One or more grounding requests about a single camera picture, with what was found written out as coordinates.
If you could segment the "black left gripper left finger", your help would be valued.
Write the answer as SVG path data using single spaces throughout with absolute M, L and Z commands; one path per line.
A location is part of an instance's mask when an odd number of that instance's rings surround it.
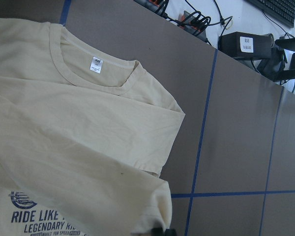
M 151 229 L 151 236 L 163 236 L 163 229 L 162 228 Z

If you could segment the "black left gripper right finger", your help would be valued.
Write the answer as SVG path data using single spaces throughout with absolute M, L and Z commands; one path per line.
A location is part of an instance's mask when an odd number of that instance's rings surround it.
M 177 232 L 175 229 L 166 229 L 164 236 L 177 236 Z

